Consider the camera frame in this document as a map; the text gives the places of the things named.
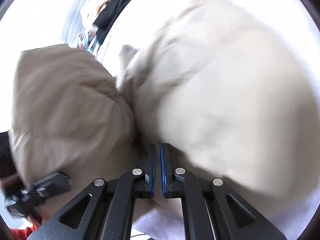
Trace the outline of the red left sleeve forearm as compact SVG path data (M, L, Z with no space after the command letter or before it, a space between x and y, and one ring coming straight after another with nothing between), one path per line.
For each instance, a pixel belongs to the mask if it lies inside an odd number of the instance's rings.
M25 229L9 229L15 240L27 240L27 238L38 229L36 224L32 227L26 227Z

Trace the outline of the person's left hand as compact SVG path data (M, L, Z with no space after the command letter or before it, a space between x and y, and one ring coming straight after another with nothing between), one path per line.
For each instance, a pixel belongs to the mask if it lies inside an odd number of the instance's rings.
M44 197L34 187L25 188L18 174L1 178L4 207L14 217L24 217L36 225L43 224L48 216L40 208Z

